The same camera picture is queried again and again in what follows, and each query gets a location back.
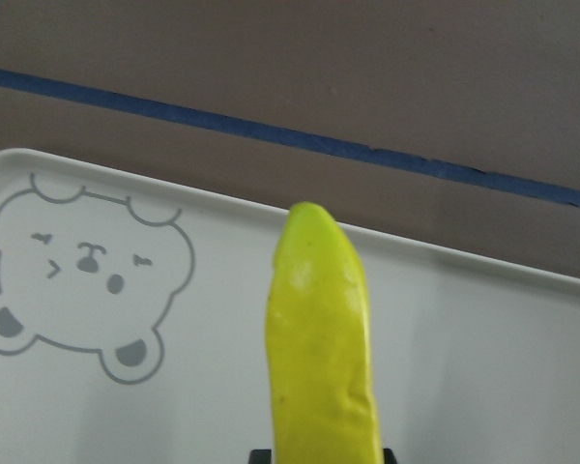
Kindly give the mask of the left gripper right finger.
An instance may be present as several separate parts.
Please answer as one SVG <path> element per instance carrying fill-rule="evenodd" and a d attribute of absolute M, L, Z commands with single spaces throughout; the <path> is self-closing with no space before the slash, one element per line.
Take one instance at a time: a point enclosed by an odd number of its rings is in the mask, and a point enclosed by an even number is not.
<path fill-rule="evenodd" d="M 397 458 L 394 450 L 389 442 L 383 442 L 383 463 L 384 464 L 397 464 Z"/>

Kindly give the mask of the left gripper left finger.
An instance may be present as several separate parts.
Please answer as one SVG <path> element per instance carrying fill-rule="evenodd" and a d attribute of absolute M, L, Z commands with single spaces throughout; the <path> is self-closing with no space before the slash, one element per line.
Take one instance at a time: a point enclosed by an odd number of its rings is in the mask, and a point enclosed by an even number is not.
<path fill-rule="evenodd" d="M 274 463 L 274 441 L 259 440 L 253 444 L 248 454 L 249 464 L 273 464 Z"/>

